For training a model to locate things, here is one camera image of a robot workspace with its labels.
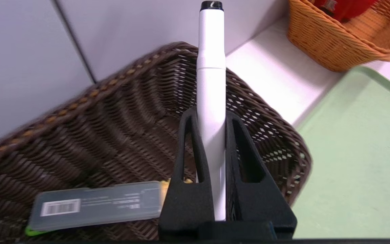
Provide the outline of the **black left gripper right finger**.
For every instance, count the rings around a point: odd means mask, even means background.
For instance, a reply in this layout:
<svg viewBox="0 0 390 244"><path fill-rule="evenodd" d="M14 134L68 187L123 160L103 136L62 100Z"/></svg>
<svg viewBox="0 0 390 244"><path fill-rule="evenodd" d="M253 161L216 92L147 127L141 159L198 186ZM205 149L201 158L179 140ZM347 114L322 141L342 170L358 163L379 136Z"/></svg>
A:
<svg viewBox="0 0 390 244"><path fill-rule="evenodd" d="M292 239L297 218L243 121L226 113L226 239Z"/></svg>

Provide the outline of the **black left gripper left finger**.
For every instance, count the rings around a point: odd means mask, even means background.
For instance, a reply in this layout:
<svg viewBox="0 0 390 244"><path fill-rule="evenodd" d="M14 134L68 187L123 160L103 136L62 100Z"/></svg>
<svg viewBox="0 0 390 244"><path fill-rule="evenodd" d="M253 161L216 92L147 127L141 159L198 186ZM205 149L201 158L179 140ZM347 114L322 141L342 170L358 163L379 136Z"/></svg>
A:
<svg viewBox="0 0 390 244"><path fill-rule="evenodd" d="M184 182L185 137L191 134L200 183ZM159 239L198 239L199 227L215 220L212 186L204 145L199 132L196 107L180 119L178 152L164 205L158 221Z"/></svg>

